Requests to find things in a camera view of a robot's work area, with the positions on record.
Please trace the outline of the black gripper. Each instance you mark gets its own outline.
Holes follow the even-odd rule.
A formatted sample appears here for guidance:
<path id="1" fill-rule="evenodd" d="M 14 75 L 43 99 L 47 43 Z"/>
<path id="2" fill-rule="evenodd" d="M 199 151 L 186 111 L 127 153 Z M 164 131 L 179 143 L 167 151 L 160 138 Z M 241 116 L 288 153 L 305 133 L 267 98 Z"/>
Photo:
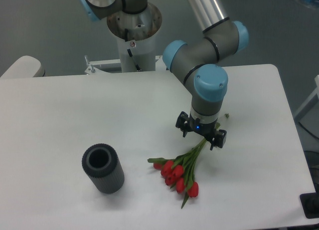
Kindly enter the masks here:
<path id="1" fill-rule="evenodd" d="M 195 132 L 203 136 L 206 140 L 211 140 L 210 150 L 213 148 L 223 148 L 226 142 L 227 131 L 217 129 L 217 120 L 210 123 L 204 123 L 199 117 L 188 116 L 187 113 L 181 112 L 177 118 L 176 128 L 182 131 L 185 137 L 188 132 Z"/>

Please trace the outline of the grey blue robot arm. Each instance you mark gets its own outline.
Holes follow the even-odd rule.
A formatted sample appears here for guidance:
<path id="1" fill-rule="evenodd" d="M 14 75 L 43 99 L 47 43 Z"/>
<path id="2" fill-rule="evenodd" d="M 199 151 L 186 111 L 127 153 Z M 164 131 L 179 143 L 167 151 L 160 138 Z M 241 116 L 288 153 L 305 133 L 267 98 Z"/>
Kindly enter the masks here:
<path id="1" fill-rule="evenodd" d="M 80 0 L 93 21 L 105 19 L 117 40 L 123 72 L 153 71 L 154 37 L 162 24 L 159 9 L 148 0 Z M 180 113 L 176 127 L 195 132 L 211 147 L 222 148 L 226 131 L 217 128 L 218 114 L 227 92 L 228 75 L 218 62 L 244 49 L 247 28 L 231 21 L 219 0 L 188 0 L 203 33 L 195 45 L 171 42 L 162 54 L 167 69 L 192 96 L 189 113 Z"/>

